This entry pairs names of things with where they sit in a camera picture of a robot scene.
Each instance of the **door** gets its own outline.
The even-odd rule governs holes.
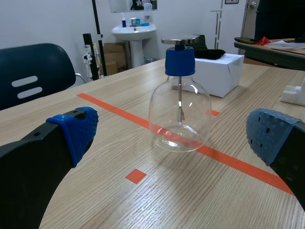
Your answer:
[[[260,0],[247,0],[244,11],[244,26],[241,34],[242,37],[254,39],[256,11],[259,1]]]

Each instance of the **paper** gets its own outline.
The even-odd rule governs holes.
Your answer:
[[[282,49],[305,49],[305,43],[287,43],[285,41],[268,43],[265,46]]]

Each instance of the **red object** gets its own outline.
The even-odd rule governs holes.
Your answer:
[[[145,173],[135,168],[130,174],[126,176],[126,178],[131,182],[138,184],[145,176]]]
[[[258,42],[257,44],[265,45],[265,44],[270,43],[270,42],[271,42],[271,41],[270,41],[268,38],[263,37],[263,38],[261,39],[261,41]]]

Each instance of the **mirror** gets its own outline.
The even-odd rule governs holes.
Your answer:
[[[109,0],[111,13],[144,10],[144,3],[151,3],[157,9],[157,0]]]

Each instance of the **white box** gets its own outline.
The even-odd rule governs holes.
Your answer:
[[[243,71],[243,55],[225,54],[218,60],[195,60],[193,79],[209,94],[222,98],[238,86]]]

